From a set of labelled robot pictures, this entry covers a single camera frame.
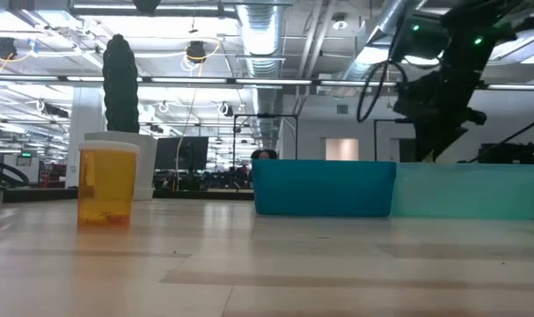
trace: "doorway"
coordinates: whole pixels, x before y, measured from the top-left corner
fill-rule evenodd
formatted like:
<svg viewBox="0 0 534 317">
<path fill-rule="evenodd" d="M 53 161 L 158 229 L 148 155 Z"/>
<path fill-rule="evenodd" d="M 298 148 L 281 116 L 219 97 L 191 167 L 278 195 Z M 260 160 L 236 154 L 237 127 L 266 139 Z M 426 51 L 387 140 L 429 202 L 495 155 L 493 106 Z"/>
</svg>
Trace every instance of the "doorway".
<svg viewBox="0 0 534 317">
<path fill-rule="evenodd" d="M 326 160 L 360 160 L 358 139 L 325 139 Z"/>
</svg>

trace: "black stand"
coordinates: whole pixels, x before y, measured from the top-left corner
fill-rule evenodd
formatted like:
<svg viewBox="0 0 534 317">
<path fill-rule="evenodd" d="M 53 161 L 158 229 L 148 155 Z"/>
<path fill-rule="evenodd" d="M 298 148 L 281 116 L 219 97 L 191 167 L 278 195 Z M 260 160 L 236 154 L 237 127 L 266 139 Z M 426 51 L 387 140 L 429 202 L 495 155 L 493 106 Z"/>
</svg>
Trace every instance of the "black stand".
<svg viewBox="0 0 534 317">
<path fill-rule="evenodd" d="M 233 167 L 235 170 L 235 146 L 236 146 L 236 135 L 238 133 L 238 118 L 240 117 L 256 117 L 257 119 L 276 119 L 276 118 L 294 118 L 296 121 L 296 158 L 298 159 L 298 116 L 296 114 L 235 114 L 233 116 Z"/>
</svg>

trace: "pillar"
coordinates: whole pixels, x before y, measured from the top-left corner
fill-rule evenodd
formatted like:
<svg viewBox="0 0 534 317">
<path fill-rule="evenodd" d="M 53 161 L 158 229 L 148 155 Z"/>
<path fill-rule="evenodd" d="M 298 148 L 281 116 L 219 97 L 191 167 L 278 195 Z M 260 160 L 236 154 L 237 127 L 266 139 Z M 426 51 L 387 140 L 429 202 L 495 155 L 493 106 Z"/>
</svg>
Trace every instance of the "pillar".
<svg viewBox="0 0 534 317">
<path fill-rule="evenodd" d="M 84 134 L 106 130 L 105 107 L 101 92 L 100 88 L 76 87 L 73 90 L 66 188 L 79 184 L 79 144 L 84 141 Z"/>
</svg>

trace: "plastic cup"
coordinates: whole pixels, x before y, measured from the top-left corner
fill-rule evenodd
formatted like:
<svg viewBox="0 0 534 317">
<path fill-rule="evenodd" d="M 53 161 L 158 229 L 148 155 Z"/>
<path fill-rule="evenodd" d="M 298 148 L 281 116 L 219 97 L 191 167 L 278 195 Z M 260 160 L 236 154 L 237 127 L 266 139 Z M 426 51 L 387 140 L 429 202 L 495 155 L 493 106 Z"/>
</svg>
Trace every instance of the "plastic cup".
<svg viewBox="0 0 534 317">
<path fill-rule="evenodd" d="M 77 225 L 129 226 L 139 146 L 84 141 L 79 150 Z"/>
</svg>

